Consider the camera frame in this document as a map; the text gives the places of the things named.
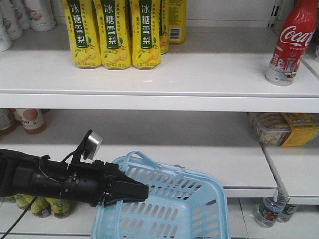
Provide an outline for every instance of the red bottle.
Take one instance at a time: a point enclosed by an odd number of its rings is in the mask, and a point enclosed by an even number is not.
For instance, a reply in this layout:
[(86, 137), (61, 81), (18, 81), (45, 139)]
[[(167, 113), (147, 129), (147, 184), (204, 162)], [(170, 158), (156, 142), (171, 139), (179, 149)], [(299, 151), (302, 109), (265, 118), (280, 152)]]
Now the red bottle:
[(293, 82), (316, 28), (317, 5), (318, 0), (298, 0), (287, 17), (266, 72), (269, 82), (278, 86)]

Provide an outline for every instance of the cable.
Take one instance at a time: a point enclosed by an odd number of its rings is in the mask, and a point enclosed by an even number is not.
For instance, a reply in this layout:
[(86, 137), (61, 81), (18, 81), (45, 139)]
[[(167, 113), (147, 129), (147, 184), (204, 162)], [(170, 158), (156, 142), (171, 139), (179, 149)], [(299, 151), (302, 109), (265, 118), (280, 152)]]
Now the cable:
[(23, 213), (20, 215), (20, 217), (18, 217), (18, 219), (12, 224), (12, 226), (8, 229), (8, 231), (5, 232), (5, 234), (0, 238), (0, 239), (4, 239), (11, 231), (12, 229), (18, 224), (18, 222), (22, 219), (22, 217), (24, 216), (24, 214), (26, 214), (26, 212), (30, 209), (30, 207), (32, 206), (32, 204), (35, 202), (35, 200), (38, 197), (35, 196), (32, 201), (30, 202), (30, 204), (26, 207), (26, 209), (24, 209)]
[(75, 151), (69, 153), (68, 155), (66, 155), (65, 158), (61, 162), (65, 162), (69, 157), (71, 157), (72, 155), (74, 155), (76, 153), (83, 153), (83, 151), (82, 150), (75, 150)]

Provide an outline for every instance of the plastic shopping basket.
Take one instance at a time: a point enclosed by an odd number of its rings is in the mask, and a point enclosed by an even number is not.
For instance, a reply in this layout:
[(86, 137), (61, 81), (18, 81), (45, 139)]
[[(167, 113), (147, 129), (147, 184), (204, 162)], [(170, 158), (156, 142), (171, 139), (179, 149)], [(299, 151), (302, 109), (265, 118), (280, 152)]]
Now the plastic shopping basket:
[(210, 175), (154, 162), (139, 151), (114, 163), (129, 177), (147, 184), (149, 198), (99, 206), (93, 239), (230, 238), (226, 197)]

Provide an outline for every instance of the yellow juice bottle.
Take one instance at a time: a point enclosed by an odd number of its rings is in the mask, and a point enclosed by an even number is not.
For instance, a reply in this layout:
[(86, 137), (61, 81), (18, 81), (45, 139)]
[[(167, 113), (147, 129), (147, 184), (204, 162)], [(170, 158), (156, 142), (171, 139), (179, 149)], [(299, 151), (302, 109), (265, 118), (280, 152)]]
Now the yellow juice bottle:
[(159, 45), (160, 53), (163, 55), (169, 50), (169, 0), (160, 0), (159, 19)]
[(101, 66), (99, 35), (92, 0), (61, 0), (73, 61), (79, 68)]
[(127, 0), (94, 0), (98, 18), (102, 64), (126, 69), (132, 64)]
[(169, 42), (183, 43), (186, 38), (187, 0), (169, 0)]
[(160, 0), (131, 0), (133, 25), (133, 65), (151, 69), (160, 57)]

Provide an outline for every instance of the yellow label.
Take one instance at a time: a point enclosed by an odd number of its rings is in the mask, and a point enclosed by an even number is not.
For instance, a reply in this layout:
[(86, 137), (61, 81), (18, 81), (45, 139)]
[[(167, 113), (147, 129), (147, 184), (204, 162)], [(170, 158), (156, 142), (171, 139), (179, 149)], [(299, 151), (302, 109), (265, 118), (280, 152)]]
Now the yellow label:
[(169, 0), (169, 42), (183, 43), (186, 38), (187, 0)]
[(94, 0), (99, 24), (102, 64), (126, 69), (132, 64), (127, 0)]
[(61, 0), (73, 61), (79, 68), (101, 65), (96, 15), (92, 0)]
[(169, 50), (169, 0), (160, 0), (159, 19), (159, 45), (163, 55)]
[(151, 69), (160, 57), (160, 0), (130, 0), (133, 25), (133, 65)]
[(316, 133), (316, 125), (310, 117), (304, 113), (282, 113), (291, 133), (281, 147), (302, 146), (308, 143)]

